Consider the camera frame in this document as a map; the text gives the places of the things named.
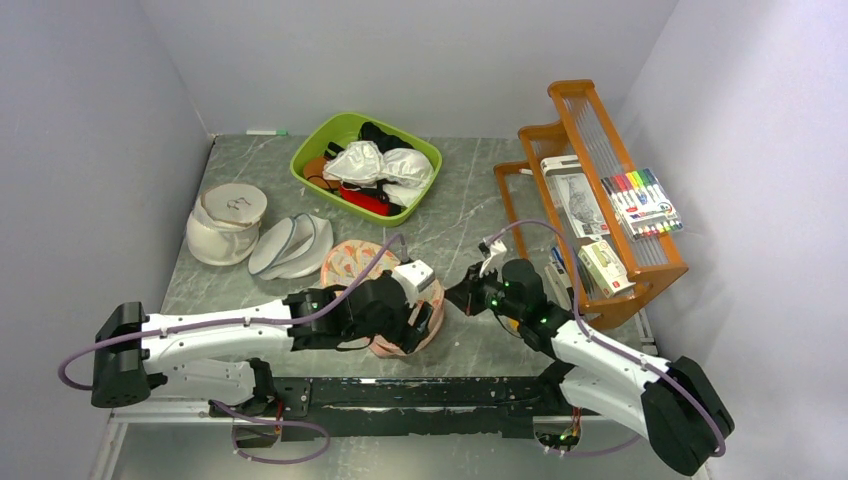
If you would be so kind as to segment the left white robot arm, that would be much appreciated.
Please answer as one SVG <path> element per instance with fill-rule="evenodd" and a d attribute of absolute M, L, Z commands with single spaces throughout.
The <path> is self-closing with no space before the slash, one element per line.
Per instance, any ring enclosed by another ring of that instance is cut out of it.
<path fill-rule="evenodd" d="M 310 288 L 259 306 L 195 315 L 147 314 L 118 306 L 95 336 L 91 403 L 113 409 L 150 397 L 187 397 L 240 405 L 261 416 L 277 388 L 269 357 L 348 349 L 378 337 L 404 353 L 429 334 L 432 277 L 385 270 L 352 289 Z"/>

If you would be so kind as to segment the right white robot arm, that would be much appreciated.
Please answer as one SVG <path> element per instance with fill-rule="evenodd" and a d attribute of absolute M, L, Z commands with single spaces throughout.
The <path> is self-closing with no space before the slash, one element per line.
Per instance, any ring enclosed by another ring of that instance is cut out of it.
<path fill-rule="evenodd" d="M 590 328 L 548 299 L 529 261 L 510 260 L 500 271 L 476 263 L 445 298 L 468 316 L 489 311 L 516 321 L 524 343 L 563 368 L 539 389 L 548 412 L 573 406 L 613 420 L 683 475 L 725 453 L 735 423 L 697 362 L 639 352 Z"/>

